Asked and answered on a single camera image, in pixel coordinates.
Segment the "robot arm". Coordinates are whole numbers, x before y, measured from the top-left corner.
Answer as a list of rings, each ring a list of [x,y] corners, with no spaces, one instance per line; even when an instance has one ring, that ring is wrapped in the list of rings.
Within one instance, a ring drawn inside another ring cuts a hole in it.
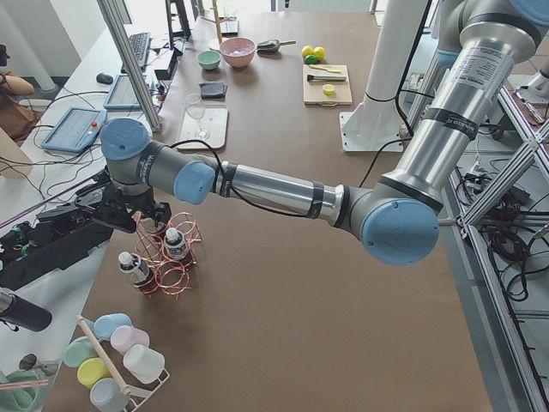
[[[192,204],[209,193],[237,197],[290,217],[323,219],[353,234],[376,259],[414,264],[437,243],[441,191],[516,64],[531,58],[548,29],[545,1],[447,1],[439,53],[454,58],[449,74],[413,133],[395,169],[372,190],[326,186],[199,154],[180,154],[151,139],[133,118],[117,118],[100,132],[106,171],[90,218],[126,233],[134,214],[166,222],[160,190]]]

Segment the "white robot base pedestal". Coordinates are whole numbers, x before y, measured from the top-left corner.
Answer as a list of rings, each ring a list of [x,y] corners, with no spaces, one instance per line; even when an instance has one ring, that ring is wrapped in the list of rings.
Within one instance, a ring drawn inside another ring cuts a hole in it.
[[[353,111],[340,113],[344,151],[375,152],[399,136],[396,104],[430,8],[428,0],[388,3],[364,99]]]

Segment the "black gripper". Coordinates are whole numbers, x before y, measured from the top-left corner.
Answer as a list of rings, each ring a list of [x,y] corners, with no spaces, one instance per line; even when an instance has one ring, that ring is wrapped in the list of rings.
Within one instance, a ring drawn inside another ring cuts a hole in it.
[[[124,185],[115,181],[107,169],[95,174],[93,183],[78,190],[75,206],[106,227],[134,233],[137,223],[134,214],[140,212],[160,232],[172,217],[169,203],[156,202],[154,190],[147,185]]]

